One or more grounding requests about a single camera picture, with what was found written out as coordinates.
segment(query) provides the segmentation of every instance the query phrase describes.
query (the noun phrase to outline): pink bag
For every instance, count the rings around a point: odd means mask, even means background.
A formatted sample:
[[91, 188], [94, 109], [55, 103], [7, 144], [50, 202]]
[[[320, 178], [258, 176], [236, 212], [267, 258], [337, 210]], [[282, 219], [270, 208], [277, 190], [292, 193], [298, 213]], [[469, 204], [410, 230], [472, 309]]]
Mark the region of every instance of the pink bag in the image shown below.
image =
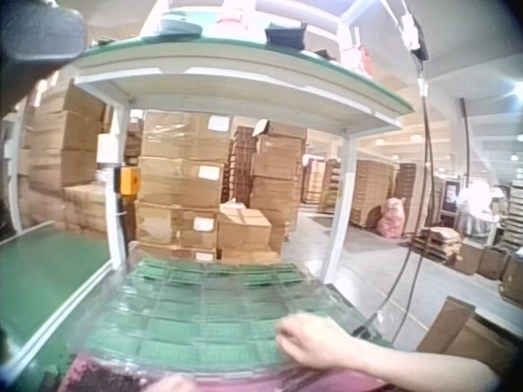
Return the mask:
[[398, 198], [389, 198], [378, 222], [378, 232], [385, 238], [401, 238], [405, 227], [405, 210]]

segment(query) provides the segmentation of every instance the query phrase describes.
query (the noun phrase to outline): transparent plastic tray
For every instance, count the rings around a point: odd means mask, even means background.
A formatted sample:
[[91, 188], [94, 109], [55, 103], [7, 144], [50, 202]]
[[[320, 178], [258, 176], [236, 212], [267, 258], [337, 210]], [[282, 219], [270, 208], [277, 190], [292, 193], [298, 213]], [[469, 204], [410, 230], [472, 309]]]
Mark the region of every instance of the transparent plastic tray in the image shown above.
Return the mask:
[[147, 257], [98, 302], [81, 351], [114, 366], [198, 378], [263, 376], [293, 366], [274, 336], [281, 318], [299, 311], [332, 317], [349, 332], [363, 318], [294, 265]]

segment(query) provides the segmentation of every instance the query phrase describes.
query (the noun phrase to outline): orange electrical box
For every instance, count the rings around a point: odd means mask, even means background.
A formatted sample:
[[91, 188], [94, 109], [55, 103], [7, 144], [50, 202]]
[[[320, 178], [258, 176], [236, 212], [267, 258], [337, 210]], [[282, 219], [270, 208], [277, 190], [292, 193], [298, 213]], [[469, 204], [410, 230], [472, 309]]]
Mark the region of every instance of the orange electrical box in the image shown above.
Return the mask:
[[133, 196], [140, 190], [140, 169], [138, 167], [122, 167], [120, 172], [120, 194]]

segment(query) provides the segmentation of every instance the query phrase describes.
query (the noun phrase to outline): human hand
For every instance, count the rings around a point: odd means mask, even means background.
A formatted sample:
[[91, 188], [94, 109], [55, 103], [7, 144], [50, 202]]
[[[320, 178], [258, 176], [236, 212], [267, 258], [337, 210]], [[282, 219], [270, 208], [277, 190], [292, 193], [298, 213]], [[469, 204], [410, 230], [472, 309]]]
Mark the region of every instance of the human hand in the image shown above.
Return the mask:
[[364, 342], [349, 336], [331, 318], [305, 313], [288, 316], [276, 328], [276, 343], [309, 368], [361, 370], [364, 365]]
[[196, 384], [181, 376], [170, 376], [148, 386], [144, 392], [196, 392]]

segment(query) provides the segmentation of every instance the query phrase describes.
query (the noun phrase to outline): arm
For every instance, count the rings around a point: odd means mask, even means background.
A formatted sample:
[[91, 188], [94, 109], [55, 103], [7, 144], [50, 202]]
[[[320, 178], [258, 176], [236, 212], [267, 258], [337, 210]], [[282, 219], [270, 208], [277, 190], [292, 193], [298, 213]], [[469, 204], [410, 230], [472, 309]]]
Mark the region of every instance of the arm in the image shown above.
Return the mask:
[[387, 349], [355, 339], [333, 320], [312, 314], [284, 319], [276, 341], [307, 367], [351, 369], [416, 392], [487, 391], [498, 380], [476, 360]]

